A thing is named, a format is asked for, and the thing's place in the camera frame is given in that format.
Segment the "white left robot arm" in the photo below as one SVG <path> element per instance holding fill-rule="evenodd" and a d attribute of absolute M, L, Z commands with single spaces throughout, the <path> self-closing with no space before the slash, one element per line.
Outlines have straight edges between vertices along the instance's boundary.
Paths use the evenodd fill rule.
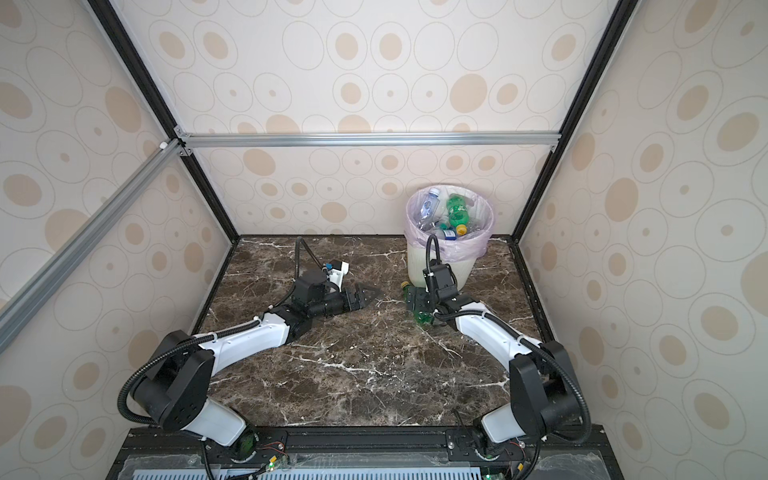
<path fill-rule="evenodd" d="M 256 433 L 244 417 L 209 397 L 211 378 L 300 339 L 317 320 L 362 310 L 380 294 L 366 285 L 341 287 L 325 270 L 307 271 L 283 301 L 250 322 L 203 335 L 168 334 L 121 388 L 118 411 L 129 421 L 189 432 L 246 457 Z"/>

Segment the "clear bottle purple tint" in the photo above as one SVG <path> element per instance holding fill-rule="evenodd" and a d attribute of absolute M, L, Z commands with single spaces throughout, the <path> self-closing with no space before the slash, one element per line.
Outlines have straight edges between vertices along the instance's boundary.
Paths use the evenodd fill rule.
<path fill-rule="evenodd" d="M 439 220 L 438 210 L 441 203 L 441 190 L 437 187 L 430 187 L 426 193 L 423 203 L 420 207 L 418 227 L 421 231 L 430 231 Z"/>

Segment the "small crushed bottle blue cap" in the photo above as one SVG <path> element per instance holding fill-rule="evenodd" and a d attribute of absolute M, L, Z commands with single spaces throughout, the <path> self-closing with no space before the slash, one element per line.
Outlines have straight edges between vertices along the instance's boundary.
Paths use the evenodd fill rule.
<path fill-rule="evenodd" d="M 438 239 L 455 241 L 459 238 L 459 235 L 453 227 L 448 224 L 440 223 L 436 226 L 435 235 Z"/>

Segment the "green bottle yellow cap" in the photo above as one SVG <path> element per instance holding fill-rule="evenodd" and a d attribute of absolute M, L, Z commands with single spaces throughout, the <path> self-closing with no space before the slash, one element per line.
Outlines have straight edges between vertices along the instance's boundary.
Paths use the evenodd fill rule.
<path fill-rule="evenodd" d="M 467 219 L 470 216 L 467 200 L 464 196 L 452 194 L 447 202 L 448 223 L 455 229 L 459 236 L 467 234 Z"/>

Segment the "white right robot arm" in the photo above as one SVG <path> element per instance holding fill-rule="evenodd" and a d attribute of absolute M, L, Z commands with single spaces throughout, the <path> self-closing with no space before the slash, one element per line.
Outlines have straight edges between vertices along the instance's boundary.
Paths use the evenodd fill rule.
<path fill-rule="evenodd" d="M 516 330 L 460 292 L 449 264 L 432 260 L 423 275 L 425 286 L 415 289 L 410 305 L 474 340 L 508 373 L 509 402 L 476 421 L 479 438 L 490 445 L 549 435 L 573 444 L 585 442 L 592 430 L 591 415 L 564 346 Z"/>

